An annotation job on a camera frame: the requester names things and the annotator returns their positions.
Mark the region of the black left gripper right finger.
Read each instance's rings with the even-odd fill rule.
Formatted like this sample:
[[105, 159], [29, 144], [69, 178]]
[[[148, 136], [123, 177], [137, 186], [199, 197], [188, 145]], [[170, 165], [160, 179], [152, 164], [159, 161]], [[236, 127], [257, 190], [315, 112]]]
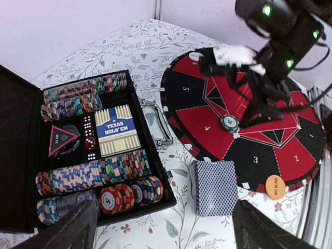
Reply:
[[315, 248], [279, 227], [246, 200], [236, 202], [232, 219], [237, 248]]

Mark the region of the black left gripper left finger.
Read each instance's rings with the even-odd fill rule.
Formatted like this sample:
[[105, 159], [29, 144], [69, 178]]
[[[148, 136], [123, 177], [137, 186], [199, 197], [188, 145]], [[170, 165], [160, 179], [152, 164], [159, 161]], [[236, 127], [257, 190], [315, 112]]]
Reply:
[[54, 225], [14, 248], [93, 248], [97, 219], [96, 199], [84, 200]]

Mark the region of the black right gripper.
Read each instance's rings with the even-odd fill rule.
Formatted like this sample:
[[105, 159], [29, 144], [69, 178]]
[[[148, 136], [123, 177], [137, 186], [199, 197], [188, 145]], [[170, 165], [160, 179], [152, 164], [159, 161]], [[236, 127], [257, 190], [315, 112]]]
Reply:
[[274, 83], [267, 76], [261, 76], [255, 72], [246, 73], [245, 80], [248, 83], [252, 99], [240, 121], [240, 128], [249, 128], [261, 123], [284, 120], [284, 114], [277, 107], [277, 102], [283, 101], [289, 106], [290, 91], [285, 80]]

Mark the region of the green 20 poker chip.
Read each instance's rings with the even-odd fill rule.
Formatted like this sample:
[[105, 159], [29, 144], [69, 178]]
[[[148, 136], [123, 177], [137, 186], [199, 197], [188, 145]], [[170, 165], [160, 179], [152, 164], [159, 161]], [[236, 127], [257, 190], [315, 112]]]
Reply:
[[240, 130], [239, 121], [235, 116], [230, 114], [222, 115], [221, 124], [226, 131], [231, 133], [236, 133]]

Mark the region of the red 5 poker chip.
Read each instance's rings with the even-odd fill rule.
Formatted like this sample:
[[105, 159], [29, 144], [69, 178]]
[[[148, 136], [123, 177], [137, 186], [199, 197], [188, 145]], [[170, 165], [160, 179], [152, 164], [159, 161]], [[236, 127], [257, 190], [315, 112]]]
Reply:
[[104, 187], [99, 193], [100, 208], [107, 215], [127, 212], [134, 203], [133, 190], [126, 184]]

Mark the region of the orange big blind button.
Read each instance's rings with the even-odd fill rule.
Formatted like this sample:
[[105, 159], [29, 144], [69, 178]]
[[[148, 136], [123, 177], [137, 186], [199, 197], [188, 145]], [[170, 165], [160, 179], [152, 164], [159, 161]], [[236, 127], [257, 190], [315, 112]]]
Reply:
[[266, 193], [273, 200], [281, 199], [286, 193], [286, 185], [278, 175], [270, 175], [265, 182]]

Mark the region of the purple 500 poker chip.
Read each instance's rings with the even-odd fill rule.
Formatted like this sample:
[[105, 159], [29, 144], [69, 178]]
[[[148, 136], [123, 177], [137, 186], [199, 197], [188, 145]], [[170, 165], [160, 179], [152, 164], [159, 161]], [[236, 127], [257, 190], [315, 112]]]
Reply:
[[145, 176], [132, 180], [129, 187], [134, 194], [134, 204], [138, 207], [157, 203], [163, 197], [163, 184], [156, 176]]

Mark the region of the white dealer button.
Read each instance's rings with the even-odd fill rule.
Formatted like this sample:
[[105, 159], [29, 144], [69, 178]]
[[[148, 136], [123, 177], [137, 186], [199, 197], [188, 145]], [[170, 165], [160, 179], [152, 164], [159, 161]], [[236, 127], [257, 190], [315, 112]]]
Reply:
[[198, 62], [199, 59], [200, 59], [202, 56], [203, 56], [203, 55], [202, 55], [201, 53], [196, 52], [196, 51], [191, 52], [191, 53], [189, 54], [189, 58], [190, 58], [192, 61], [194, 61], [194, 62]]

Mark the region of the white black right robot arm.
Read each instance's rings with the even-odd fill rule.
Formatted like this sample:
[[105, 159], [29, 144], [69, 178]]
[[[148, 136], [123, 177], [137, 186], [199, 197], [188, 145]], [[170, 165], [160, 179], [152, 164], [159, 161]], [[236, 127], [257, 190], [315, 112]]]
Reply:
[[262, 65], [265, 74], [253, 69], [235, 85], [235, 91], [247, 83], [252, 98], [240, 121], [240, 128], [261, 123], [282, 121], [286, 113], [296, 113], [311, 107], [320, 100], [317, 97], [307, 105], [291, 106], [291, 94], [286, 80], [297, 64], [313, 46], [324, 44], [324, 27], [315, 17], [331, 24], [331, 4], [317, 5], [314, 1], [236, 1], [236, 15], [257, 35], [268, 33], [267, 44], [254, 57]]

